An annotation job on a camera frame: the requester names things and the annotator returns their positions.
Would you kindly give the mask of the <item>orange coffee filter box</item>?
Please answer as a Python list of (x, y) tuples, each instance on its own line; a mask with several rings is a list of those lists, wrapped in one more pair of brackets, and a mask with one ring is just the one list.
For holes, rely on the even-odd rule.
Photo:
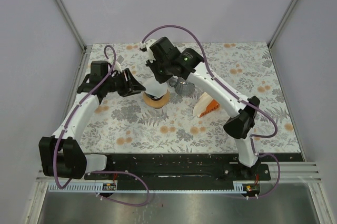
[(198, 117), (199, 117), (199, 118), (200, 118), (200, 117), (203, 117), (203, 116), (209, 114), (210, 112), (213, 112), (213, 111), (217, 110), (219, 107), (220, 107), (220, 104), (219, 104), (216, 100), (213, 99), (213, 100), (206, 106), (205, 110), (204, 110), (202, 113), (200, 113), (200, 114), (198, 115)]

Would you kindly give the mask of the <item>aluminium rail frame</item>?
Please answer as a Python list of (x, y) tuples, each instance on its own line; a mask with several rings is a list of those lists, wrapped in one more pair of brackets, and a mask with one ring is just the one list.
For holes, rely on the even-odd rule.
[[(262, 172), (259, 172), (259, 181), (276, 181), (278, 177), (278, 170), (280, 170), (279, 183), (292, 183), (292, 182), (318, 182), (320, 183), (321, 177), (319, 175), (318, 168), (313, 162), (280, 162), (280, 168), (275, 162), (262, 162), (260, 167), (265, 168)], [(159, 175), (160, 178), (182, 178), (182, 175)], [(82, 179), (73, 179), (72, 182), (84, 182), (84, 181), (110, 181), (107, 176), (98, 175), (97, 178), (85, 175)], [(46, 177), (40, 170), (37, 178), (37, 182), (53, 182), (54, 178)]]

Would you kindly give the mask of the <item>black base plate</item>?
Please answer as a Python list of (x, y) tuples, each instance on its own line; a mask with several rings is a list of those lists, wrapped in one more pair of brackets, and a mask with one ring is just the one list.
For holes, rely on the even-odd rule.
[(225, 190), (235, 181), (269, 181), (265, 160), (248, 168), (237, 154), (108, 154), (105, 174), (85, 175), (86, 180), (117, 180), (118, 190), (142, 190), (140, 177), (149, 190)]

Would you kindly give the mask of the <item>clear glass dripper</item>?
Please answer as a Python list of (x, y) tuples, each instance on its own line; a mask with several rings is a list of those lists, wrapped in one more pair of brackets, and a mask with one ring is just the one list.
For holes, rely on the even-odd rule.
[(193, 83), (188, 82), (184, 78), (171, 78), (168, 81), (169, 85), (174, 88), (175, 92), (181, 96), (192, 95), (195, 91), (195, 86)]

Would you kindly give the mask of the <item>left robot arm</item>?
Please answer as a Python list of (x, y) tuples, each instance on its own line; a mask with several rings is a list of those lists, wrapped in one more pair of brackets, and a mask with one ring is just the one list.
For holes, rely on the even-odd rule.
[(80, 179), (95, 171), (102, 179), (113, 176), (114, 166), (104, 154), (84, 154), (79, 141), (91, 116), (109, 93), (121, 97), (139, 94), (145, 87), (128, 68), (112, 70), (106, 61), (93, 61), (77, 89), (75, 103), (59, 128), (39, 141), (39, 153), (44, 175)]

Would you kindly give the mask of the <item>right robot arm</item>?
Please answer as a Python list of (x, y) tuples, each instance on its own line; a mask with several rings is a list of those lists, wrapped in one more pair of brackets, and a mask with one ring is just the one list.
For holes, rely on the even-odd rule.
[(181, 77), (201, 88), (217, 101), (229, 115), (223, 126), (225, 132), (235, 139), (239, 152), (240, 175), (247, 180), (253, 179), (259, 172), (258, 157), (253, 151), (248, 133), (255, 125), (256, 111), (260, 100), (239, 93), (232, 87), (224, 88), (220, 78), (212, 76), (206, 66), (206, 60), (195, 50), (187, 48), (182, 52), (167, 37), (150, 39), (141, 43), (141, 51), (147, 52), (149, 67), (158, 83), (162, 84), (171, 77)]

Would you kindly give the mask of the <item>white paper coffee filter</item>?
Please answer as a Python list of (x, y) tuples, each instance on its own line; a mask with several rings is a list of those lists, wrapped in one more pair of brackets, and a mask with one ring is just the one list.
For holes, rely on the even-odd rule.
[(161, 98), (167, 92), (167, 83), (160, 84), (154, 77), (149, 78), (143, 83), (145, 93), (155, 99)]

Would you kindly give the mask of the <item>floral table mat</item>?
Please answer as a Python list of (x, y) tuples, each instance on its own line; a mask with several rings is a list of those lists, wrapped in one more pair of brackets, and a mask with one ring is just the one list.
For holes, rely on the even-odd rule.
[[(210, 67), (248, 97), (260, 99), (266, 116), (257, 115), (254, 145), (258, 152), (299, 152), (295, 131), (273, 62), (264, 42), (205, 43)], [(170, 88), (170, 101), (160, 109), (142, 95), (108, 94), (91, 116), (80, 140), (84, 152), (222, 152), (237, 151), (223, 129), (228, 120), (219, 108), (203, 117), (193, 108), (203, 91), (188, 97)]]

